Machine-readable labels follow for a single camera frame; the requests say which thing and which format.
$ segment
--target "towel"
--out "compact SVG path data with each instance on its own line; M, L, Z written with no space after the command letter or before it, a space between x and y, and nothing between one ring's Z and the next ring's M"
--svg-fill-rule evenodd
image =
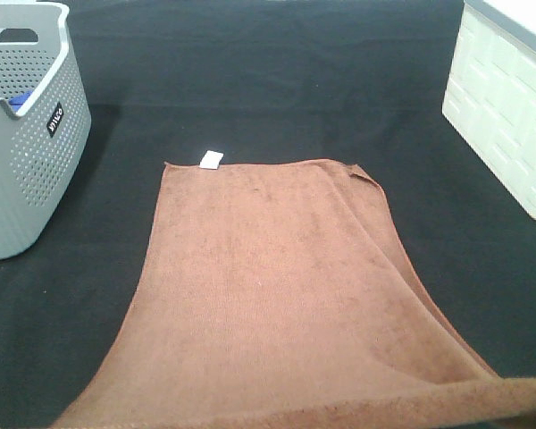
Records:
M312 160L165 166L121 330L54 426L484 420L536 427L536 378L499 377L453 329L375 181Z

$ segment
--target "blue object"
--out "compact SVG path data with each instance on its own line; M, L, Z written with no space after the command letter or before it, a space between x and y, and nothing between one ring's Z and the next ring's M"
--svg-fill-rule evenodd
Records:
M14 112L18 112L18 109L26 102L28 97L32 95L32 92L33 91L28 91L21 96L12 97L8 100L8 104L12 106Z

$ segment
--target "gray basket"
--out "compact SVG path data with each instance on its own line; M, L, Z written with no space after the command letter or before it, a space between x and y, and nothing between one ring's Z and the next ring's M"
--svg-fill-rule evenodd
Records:
M91 116L63 4L1 0L0 29L37 42L0 43L0 258L38 238L80 159ZM8 99L33 90L16 112Z

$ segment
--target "basket label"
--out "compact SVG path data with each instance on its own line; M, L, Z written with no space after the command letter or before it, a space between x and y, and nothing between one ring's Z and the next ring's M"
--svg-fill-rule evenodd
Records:
M55 132L57 131L57 127L60 126L60 122L63 118L63 107L62 103L58 101L57 105L55 106L55 110L52 113L52 117L46 124L47 132L50 133L50 137L53 138Z

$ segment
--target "white storage box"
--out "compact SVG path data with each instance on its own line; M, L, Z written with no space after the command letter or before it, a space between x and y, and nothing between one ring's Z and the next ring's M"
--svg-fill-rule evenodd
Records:
M536 219L536 0L465 0L442 111Z

